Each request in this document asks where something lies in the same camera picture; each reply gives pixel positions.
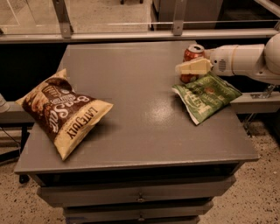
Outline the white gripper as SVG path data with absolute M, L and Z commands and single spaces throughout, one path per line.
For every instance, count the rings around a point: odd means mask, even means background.
M 233 76 L 233 55 L 237 45 L 223 45 L 206 49 L 205 56 L 191 59 L 175 66 L 177 74 L 207 74 L 212 72 L 219 76 Z

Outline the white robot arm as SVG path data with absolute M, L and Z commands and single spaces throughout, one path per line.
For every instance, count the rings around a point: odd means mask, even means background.
M 178 75 L 219 76 L 243 75 L 268 84 L 280 84 L 280 34 L 267 44 L 223 45 L 205 50 L 201 45 L 190 45 L 189 50 L 203 51 L 199 56 L 175 66 Z

